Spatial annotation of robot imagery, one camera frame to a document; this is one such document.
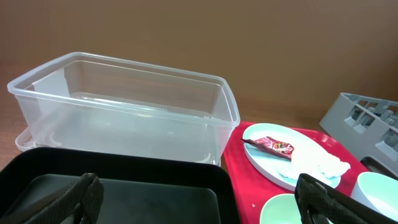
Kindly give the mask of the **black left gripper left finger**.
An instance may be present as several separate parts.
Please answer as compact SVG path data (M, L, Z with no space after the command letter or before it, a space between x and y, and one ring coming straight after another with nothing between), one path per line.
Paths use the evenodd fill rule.
M104 199L104 186L94 173L1 218L4 224L95 224Z

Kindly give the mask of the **light blue bowl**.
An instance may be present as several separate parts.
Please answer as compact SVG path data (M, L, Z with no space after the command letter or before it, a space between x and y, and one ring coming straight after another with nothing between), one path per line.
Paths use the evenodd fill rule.
M351 198L397 221L397 181L375 172L358 175Z

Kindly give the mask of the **white tissue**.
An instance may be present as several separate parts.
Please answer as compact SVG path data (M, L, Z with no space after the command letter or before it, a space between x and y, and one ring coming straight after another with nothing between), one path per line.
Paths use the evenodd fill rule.
M301 173L319 180L341 177L351 165L325 151L304 151L296 149L287 168L279 170L283 177L297 180Z

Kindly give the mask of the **red snack wrapper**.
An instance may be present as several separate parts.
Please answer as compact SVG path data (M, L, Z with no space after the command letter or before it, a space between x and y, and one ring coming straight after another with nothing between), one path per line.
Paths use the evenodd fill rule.
M249 144L262 152L266 152L273 156L281 157L284 159L292 160L292 153L295 148L287 142L276 140L270 136L259 138L256 140L242 139L243 142Z

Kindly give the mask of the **green bowl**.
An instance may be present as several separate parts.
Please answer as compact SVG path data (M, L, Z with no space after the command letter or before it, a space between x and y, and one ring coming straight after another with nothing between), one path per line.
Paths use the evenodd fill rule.
M270 198L262 207L260 224L302 224L294 194L280 194Z

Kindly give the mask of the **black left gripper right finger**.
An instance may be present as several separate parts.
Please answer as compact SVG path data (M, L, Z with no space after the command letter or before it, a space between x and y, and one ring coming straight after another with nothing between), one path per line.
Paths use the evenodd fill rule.
M308 174L300 174L295 201L303 224L397 224Z

